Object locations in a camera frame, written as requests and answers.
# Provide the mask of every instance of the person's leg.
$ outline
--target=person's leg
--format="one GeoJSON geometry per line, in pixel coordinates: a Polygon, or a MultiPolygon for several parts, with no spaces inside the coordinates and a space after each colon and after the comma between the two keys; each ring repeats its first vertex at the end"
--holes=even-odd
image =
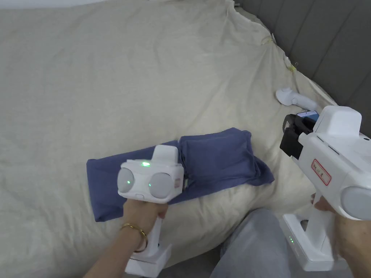
{"type": "Polygon", "coordinates": [[[223,243],[210,278],[290,278],[287,245],[278,219],[252,211],[223,243]]]}

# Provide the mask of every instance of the white handheld device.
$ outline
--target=white handheld device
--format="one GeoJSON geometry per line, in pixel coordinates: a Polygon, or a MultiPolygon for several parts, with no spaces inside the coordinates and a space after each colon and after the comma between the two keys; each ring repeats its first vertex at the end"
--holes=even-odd
{"type": "MultiPolygon", "coordinates": [[[[117,177],[118,193],[127,199],[168,203],[182,193],[184,169],[178,164],[178,149],[158,145],[151,160],[127,160],[117,177]]],[[[126,273],[157,277],[171,256],[171,245],[159,243],[162,219],[148,235],[148,246],[131,256],[126,273]]]]}
{"type": "MultiPolygon", "coordinates": [[[[300,134],[302,150],[299,159],[292,159],[314,184],[315,203],[323,195],[340,215],[371,220],[371,140],[359,133],[360,125],[357,111],[327,106],[313,132],[300,134]]],[[[333,213],[312,208],[305,230],[299,216],[283,216],[281,227],[304,270],[346,267],[332,248],[333,219],[333,213]]]]}
{"type": "Polygon", "coordinates": [[[309,111],[318,111],[318,104],[310,98],[298,94],[291,88],[284,88],[276,91],[278,101],[286,106],[297,105],[309,111]]]}

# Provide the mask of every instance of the sticker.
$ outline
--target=sticker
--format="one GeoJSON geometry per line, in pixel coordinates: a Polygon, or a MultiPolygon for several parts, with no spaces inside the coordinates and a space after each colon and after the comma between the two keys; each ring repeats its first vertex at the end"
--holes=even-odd
{"type": "Polygon", "coordinates": [[[175,180],[174,188],[178,188],[180,186],[180,179],[175,180]]]}
{"type": "Polygon", "coordinates": [[[313,160],[312,169],[316,172],[317,176],[323,181],[323,183],[328,186],[332,178],[317,159],[313,160]]]}

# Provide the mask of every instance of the cream bedsheet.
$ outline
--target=cream bedsheet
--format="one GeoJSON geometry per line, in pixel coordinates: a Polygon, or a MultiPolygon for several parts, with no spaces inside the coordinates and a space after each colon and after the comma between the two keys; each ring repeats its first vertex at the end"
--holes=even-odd
{"type": "MultiPolygon", "coordinates": [[[[95,223],[85,163],[230,127],[252,132],[271,185],[172,205],[169,265],[221,243],[253,208],[292,211],[313,188],[279,149],[296,106],[284,53],[232,1],[117,0],[0,11],[0,276],[77,277],[121,220],[95,223]]],[[[330,98],[300,73],[299,91],[330,98]]]]}

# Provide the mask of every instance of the hand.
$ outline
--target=hand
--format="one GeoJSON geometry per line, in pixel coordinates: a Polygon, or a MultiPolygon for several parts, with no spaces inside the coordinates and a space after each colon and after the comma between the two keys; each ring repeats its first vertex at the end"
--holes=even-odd
{"type": "Polygon", "coordinates": [[[167,204],[128,199],[124,204],[124,223],[135,225],[148,235],[155,225],[157,217],[165,218],[167,208],[167,204]]]}
{"type": "Polygon", "coordinates": [[[351,220],[339,215],[323,196],[314,207],[320,211],[331,211],[336,214],[335,244],[343,258],[348,261],[349,257],[371,254],[371,221],[351,220]]]}

